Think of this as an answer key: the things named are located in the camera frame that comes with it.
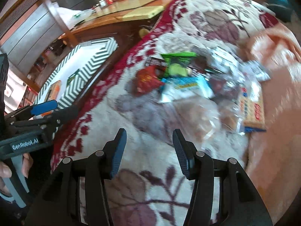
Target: peach colored satin fabric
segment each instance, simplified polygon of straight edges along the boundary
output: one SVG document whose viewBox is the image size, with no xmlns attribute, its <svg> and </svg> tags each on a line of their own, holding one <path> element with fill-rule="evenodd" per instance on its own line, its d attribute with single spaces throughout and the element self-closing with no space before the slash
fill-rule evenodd
<svg viewBox="0 0 301 226">
<path fill-rule="evenodd" d="M 262 83 L 267 132 L 252 133 L 246 172 L 275 224 L 301 187 L 301 48 L 279 23 L 253 36 L 246 54 L 271 71 Z"/>
</svg>

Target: yellow book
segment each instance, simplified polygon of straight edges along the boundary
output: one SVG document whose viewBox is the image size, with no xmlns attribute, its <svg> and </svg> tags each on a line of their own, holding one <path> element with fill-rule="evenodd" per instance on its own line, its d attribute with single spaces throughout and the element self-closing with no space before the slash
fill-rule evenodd
<svg viewBox="0 0 301 226">
<path fill-rule="evenodd" d="M 139 19 L 151 19 L 164 10 L 164 6 L 148 6 L 139 7 L 135 10 L 125 14 L 122 17 L 122 21 L 139 20 Z"/>
</svg>

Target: green package in box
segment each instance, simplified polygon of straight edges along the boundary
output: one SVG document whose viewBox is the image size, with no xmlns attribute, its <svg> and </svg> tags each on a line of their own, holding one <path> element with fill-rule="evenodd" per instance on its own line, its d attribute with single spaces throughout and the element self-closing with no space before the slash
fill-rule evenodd
<svg viewBox="0 0 301 226">
<path fill-rule="evenodd" d="M 164 77 L 170 76 L 188 76 L 188 70 L 186 67 L 189 65 L 192 58 L 197 54 L 193 52 L 181 52 L 181 53 L 166 53 L 161 54 L 167 64 Z"/>
</svg>

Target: bedspread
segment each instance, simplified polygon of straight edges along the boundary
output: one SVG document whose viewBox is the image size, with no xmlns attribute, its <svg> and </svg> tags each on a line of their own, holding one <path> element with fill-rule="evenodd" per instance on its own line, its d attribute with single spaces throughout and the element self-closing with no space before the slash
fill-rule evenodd
<svg viewBox="0 0 301 226">
<path fill-rule="evenodd" d="M 66 156 L 80 159 L 102 149 L 124 127 L 128 139 L 119 172 L 112 181 L 106 181 L 115 225 L 182 225 L 193 181 L 181 173 L 174 148 L 166 138 L 173 127 L 154 93 L 134 98 L 130 82 L 149 56 L 189 50 L 192 45 L 218 45 L 234 53 L 239 43 L 276 23 L 273 16 L 245 0 L 173 0 L 151 33 L 97 84 L 79 118 L 55 137 L 52 169 Z M 213 158 L 235 157 L 245 167 L 247 143 L 246 137 L 219 132 L 209 142 L 195 145 Z M 81 187 L 85 221 L 84 181 Z M 212 221 L 217 212 L 215 183 Z"/>
</svg>

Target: silver screw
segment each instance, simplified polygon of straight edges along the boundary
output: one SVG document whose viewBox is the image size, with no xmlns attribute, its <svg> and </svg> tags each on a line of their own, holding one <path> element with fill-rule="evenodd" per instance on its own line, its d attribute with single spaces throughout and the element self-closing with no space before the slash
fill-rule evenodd
<svg viewBox="0 0 301 226">
<path fill-rule="evenodd" d="M 237 160 L 235 158 L 230 158 L 229 161 L 230 161 L 231 164 L 236 164 L 237 163 Z"/>
<path fill-rule="evenodd" d="M 63 159 L 64 164 L 68 164 L 70 161 L 71 161 L 71 159 L 69 157 L 66 157 Z"/>
<path fill-rule="evenodd" d="M 203 157 L 205 155 L 203 151 L 197 151 L 195 154 L 199 157 Z"/>
<path fill-rule="evenodd" d="M 96 156 L 100 157 L 104 155 L 104 152 L 102 150 L 98 150 L 95 152 Z"/>
</svg>

